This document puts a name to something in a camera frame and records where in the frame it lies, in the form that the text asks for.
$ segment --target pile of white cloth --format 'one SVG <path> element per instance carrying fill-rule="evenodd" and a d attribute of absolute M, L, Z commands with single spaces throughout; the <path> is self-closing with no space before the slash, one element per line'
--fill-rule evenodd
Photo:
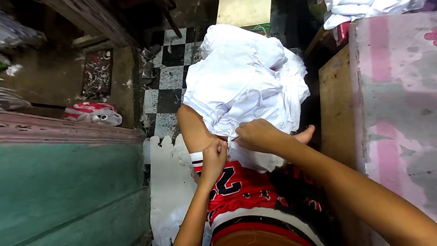
<path fill-rule="evenodd" d="M 300 104 L 309 96 L 300 57 L 276 38 L 236 26 L 208 28 L 202 60 L 191 65 L 183 103 L 203 117 L 212 134 L 237 137 L 241 122 L 266 119 L 285 133 L 299 127 Z M 229 141 L 229 157 L 259 172 L 272 171 L 283 160 L 255 153 Z"/>
<path fill-rule="evenodd" d="M 325 0 L 326 10 L 332 13 L 323 25 L 325 30 L 359 18 L 401 14 L 421 9 L 425 0 Z"/>

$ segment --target painted wall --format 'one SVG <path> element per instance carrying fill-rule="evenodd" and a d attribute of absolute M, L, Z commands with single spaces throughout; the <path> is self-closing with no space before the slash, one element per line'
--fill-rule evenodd
<path fill-rule="evenodd" d="M 350 67 L 358 168 L 437 221 L 435 33 L 436 12 L 359 20 Z"/>
<path fill-rule="evenodd" d="M 0 245 L 131 245 L 150 229 L 141 144 L 0 145 Z"/>

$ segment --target plastic bag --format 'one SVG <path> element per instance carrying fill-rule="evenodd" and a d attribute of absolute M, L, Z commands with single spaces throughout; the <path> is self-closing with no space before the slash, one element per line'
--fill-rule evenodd
<path fill-rule="evenodd" d="M 80 102 L 69 106 L 65 108 L 64 119 L 112 127 L 123 121 L 113 105 L 98 102 Z"/>

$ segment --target black number on jersey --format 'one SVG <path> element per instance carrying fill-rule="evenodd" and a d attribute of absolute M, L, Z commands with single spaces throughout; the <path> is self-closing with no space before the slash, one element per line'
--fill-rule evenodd
<path fill-rule="evenodd" d="M 227 167 L 227 168 L 223 169 L 222 177 L 215 184 L 217 186 L 217 190 L 218 190 L 219 195 L 226 196 L 226 195 L 234 194 L 241 189 L 241 182 L 240 181 L 233 182 L 233 183 L 231 183 L 230 187 L 226 187 L 226 184 L 232 178 L 234 173 L 235 173 L 234 167 Z"/>

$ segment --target black and white floor tile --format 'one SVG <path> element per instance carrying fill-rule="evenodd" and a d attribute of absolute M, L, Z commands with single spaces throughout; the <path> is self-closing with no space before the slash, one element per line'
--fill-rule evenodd
<path fill-rule="evenodd" d="M 144 93 L 143 123 L 147 137 L 176 138 L 176 112 L 187 88 L 188 68 L 201 60 L 200 46 L 208 27 L 181 28 L 181 39 L 173 30 L 153 33 L 151 45 L 159 44 L 162 49 L 153 59 L 156 77 Z"/>

